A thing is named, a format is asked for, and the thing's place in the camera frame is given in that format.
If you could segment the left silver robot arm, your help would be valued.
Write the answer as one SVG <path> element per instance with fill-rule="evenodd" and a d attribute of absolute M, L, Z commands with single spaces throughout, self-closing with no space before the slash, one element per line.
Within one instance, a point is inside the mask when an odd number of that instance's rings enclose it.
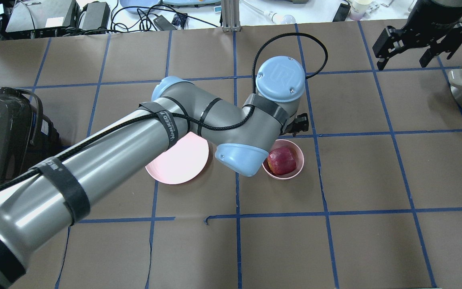
<path fill-rule="evenodd" d="M 189 132 L 215 144 L 226 167 L 255 175 L 279 135 L 300 131 L 293 122 L 305 82 L 297 60 L 271 57 L 239 108 L 165 77 L 133 113 L 0 185 L 0 289 L 26 274 L 32 254 L 53 236 Z"/>

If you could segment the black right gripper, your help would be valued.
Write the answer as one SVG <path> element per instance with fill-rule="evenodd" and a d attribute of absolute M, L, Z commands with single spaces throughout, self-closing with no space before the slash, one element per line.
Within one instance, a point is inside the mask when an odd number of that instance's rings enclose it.
<path fill-rule="evenodd" d="M 462 0 L 417 0 L 403 29 L 387 26 L 372 50 L 383 71 L 392 57 L 408 49 L 429 47 L 419 60 L 427 67 L 443 52 L 449 60 L 462 45 Z"/>

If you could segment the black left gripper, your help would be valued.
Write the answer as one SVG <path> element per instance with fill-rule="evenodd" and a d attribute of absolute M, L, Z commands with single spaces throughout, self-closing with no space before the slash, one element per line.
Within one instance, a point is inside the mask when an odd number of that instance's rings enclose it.
<path fill-rule="evenodd" d="M 286 121 L 284 126 L 280 129 L 280 135 L 295 134 L 300 132 L 307 132 L 309 130 L 310 119 L 307 113 L 302 113 L 291 117 Z"/>

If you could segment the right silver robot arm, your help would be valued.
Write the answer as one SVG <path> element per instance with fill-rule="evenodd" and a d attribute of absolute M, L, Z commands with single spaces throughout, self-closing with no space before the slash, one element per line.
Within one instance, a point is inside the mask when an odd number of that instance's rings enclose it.
<path fill-rule="evenodd" d="M 426 49 L 419 59 L 424 68 L 441 53 L 451 59 L 461 45 L 462 0 L 417 0 L 403 28 L 385 27 L 372 50 L 383 71 L 394 56 L 410 49 Z"/>

